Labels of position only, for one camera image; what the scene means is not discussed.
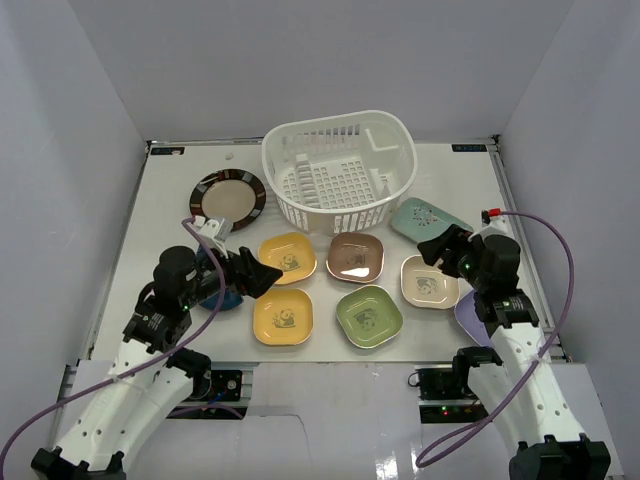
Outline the dark blue leaf plate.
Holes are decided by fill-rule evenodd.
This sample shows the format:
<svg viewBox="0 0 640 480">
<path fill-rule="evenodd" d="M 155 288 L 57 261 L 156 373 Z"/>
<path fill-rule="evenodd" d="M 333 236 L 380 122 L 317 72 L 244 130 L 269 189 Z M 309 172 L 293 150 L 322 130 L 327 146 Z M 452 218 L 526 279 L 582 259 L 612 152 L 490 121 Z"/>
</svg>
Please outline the dark blue leaf plate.
<svg viewBox="0 0 640 480">
<path fill-rule="evenodd" d="M 206 260 L 208 258 L 208 256 L 206 255 L 206 253 L 204 252 L 201 246 L 197 248 L 196 258 L 198 261 Z M 219 294 L 215 294 L 214 296 L 200 302 L 199 306 L 207 310 L 214 310 L 218 303 L 218 299 L 219 299 Z M 239 307 L 243 303 L 244 303 L 244 298 L 242 296 L 232 291 L 226 291 L 220 310 L 222 312 L 229 311 Z"/>
</svg>

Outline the teal floral plate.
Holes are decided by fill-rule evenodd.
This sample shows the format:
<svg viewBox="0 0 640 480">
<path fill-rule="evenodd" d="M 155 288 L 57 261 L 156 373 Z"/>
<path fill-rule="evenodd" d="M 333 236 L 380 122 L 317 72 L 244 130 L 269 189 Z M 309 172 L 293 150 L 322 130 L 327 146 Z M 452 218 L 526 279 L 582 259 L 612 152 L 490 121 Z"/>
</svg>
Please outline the teal floral plate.
<svg viewBox="0 0 640 480">
<path fill-rule="evenodd" d="M 394 212 L 391 228 L 401 236 L 418 244 L 444 233 L 450 225 L 473 232 L 471 225 L 422 199 L 406 199 Z"/>
</svg>

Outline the cream panda plate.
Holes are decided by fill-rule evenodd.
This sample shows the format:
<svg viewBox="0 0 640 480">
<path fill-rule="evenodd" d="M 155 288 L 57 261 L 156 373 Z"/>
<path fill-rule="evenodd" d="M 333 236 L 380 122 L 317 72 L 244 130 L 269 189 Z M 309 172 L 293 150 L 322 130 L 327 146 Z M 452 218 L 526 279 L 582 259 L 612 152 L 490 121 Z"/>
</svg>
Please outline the cream panda plate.
<svg viewBox="0 0 640 480">
<path fill-rule="evenodd" d="M 460 298 L 459 281 L 426 265 L 419 255 L 403 262 L 400 278 L 404 299 L 415 307 L 446 310 Z"/>
</svg>

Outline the yellow panda plate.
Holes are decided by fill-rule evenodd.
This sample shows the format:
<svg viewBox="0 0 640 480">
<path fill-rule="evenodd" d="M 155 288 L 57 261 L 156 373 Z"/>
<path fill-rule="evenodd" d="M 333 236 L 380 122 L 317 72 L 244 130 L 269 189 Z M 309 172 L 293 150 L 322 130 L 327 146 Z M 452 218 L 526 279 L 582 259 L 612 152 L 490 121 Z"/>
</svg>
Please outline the yellow panda plate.
<svg viewBox="0 0 640 480">
<path fill-rule="evenodd" d="M 266 239 L 258 249 L 261 263 L 282 271 L 276 284 L 288 285 L 310 277 L 317 259 L 309 239 L 301 233 L 289 232 Z"/>
<path fill-rule="evenodd" d="M 303 290 L 271 289 L 254 304 L 253 333 L 263 345 L 300 345 L 312 330 L 313 305 Z"/>
</svg>

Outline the lavender plate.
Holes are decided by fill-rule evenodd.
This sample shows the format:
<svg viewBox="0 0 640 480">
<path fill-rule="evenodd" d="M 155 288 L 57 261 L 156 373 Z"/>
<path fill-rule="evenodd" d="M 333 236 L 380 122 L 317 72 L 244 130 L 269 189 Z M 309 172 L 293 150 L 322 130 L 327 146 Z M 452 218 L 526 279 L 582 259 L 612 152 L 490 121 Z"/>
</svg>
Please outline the lavender plate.
<svg viewBox="0 0 640 480">
<path fill-rule="evenodd" d="M 480 321 L 476 314 L 474 291 L 459 299 L 454 307 L 454 315 L 458 325 L 477 345 L 481 347 L 493 346 L 484 323 Z"/>
</svg>

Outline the round dark striped plate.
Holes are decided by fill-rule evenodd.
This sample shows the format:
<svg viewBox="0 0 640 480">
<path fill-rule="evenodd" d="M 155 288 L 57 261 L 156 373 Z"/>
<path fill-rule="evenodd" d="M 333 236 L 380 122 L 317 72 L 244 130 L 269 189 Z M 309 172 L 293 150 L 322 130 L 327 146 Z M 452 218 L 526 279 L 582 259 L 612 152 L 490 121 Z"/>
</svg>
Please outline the round dark striped plate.
<svg viewBox="0 0 640 480">
<path fill-rule="evenodd" d="M 248 227 L 263 212 L 266 189 L 254 174 L 236 168 L 216 171 L 200 180 L 190 195 L 193 216 L 222 217 L 232 223 L 232 232 Z"/>
</svg>

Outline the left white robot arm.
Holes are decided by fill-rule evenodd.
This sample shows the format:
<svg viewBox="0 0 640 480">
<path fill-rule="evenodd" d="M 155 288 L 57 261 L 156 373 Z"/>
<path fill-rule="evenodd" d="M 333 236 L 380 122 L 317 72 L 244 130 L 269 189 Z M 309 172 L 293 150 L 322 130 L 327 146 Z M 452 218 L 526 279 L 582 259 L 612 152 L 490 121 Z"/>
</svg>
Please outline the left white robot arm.
<svg viewBox="0 0 640 480">
<path fill-rule="evenodd" d="M 123 331 L 107 386 L 53 449 L 34 455 L 37 476 L 126 478 L 142 445 L 174 408 L 210 390 L 209 357 L 178 345 L 191 326 L 191 309 L 226 292 L 257 299 L 282 275 L 246 247 L 212 256 L 186 246 L 166 249 Z"/>
</svg>

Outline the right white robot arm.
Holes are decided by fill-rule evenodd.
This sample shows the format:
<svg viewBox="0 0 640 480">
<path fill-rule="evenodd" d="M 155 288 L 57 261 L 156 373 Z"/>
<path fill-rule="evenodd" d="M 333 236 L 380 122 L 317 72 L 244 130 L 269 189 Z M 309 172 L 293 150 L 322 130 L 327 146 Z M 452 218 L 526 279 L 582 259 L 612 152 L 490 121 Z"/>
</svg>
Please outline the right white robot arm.
<svg viewBox="0 0 640 480">
<path fill-rule="evenodd" d="M 458 351 L 451 384 L 477 397 L 487 416 L 463 430 L 469 441 L 494 424 L 514 453 L 512 479 L 603 479 L 611 465 L 606 444 L 592 440 L 570 410 L 545 348 L 533 303 L 519 288 L 520 247 L 496 231 L 473 234 L 457 225 L 419 243 L 429 266 L 462 278 L 491 340 Z"/>
</svg>

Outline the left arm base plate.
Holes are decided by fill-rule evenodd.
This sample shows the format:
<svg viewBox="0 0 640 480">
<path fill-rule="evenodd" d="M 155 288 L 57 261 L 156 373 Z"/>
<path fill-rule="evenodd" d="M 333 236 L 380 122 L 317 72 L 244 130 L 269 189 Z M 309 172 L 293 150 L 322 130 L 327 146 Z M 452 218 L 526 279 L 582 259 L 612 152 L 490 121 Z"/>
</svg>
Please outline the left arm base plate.
<svg viewBox="0 0 640 480">
<path fill-rule="evenodd" d="M 211 370 L 195 392 L 169 414 L 170 419 L 242 420 L 244 373 L 241 370 Z"/>
</svg>

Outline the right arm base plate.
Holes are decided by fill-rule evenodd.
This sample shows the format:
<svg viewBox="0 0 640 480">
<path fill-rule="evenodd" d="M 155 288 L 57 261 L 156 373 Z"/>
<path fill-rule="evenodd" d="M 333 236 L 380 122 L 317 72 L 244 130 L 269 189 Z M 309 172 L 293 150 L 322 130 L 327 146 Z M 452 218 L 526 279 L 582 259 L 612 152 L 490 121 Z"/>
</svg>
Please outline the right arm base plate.
<svg viewBox="0 0 640 480">
<path fill-rule="evenodd" d="M 450 365 L 416 368 L 407 384 L 418 393 L 423 425 L 472 424 L 488 415 L 477 396 L 458 383 Z"/>
</svg>

